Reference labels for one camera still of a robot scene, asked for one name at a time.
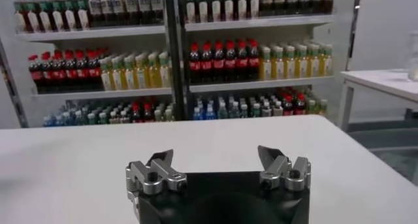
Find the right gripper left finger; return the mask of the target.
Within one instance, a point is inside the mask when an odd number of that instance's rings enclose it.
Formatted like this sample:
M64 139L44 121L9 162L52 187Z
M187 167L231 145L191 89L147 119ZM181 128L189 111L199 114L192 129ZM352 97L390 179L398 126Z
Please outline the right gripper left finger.
M187 186L187 174L171 167L174 150L154 153L148 162L132 161L125 168L127 191L133 195L158 195L166 186L179 192Z

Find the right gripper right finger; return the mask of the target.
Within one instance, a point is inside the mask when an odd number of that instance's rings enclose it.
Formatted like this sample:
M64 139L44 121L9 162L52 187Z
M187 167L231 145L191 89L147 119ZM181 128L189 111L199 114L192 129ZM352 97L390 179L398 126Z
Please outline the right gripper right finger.
M259 173L261 188L271 191L284 188L291 192L309 189L311 163L306 157L297 157L294 162L279 149L258 146L257 151L264 171Z

